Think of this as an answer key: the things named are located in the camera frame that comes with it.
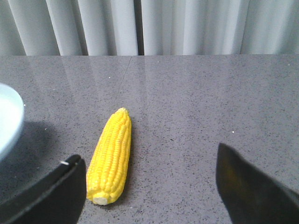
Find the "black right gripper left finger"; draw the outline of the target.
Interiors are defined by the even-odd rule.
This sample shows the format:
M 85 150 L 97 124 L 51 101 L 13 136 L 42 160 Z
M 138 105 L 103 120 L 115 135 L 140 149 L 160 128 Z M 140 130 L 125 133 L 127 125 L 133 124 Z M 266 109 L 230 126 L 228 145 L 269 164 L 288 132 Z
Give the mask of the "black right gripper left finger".
M 0 206 L 2 224 L 75 224 L 85 204 L 85 161 L 72 155 Z

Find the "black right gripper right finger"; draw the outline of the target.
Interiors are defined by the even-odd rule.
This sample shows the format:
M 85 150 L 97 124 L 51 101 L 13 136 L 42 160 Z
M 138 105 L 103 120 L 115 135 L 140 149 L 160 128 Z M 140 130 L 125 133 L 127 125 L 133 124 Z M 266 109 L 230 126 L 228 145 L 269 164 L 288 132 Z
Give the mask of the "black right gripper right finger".
M 297 224 L 299 195 L 220 143 L 216 185 L 234 224 Z

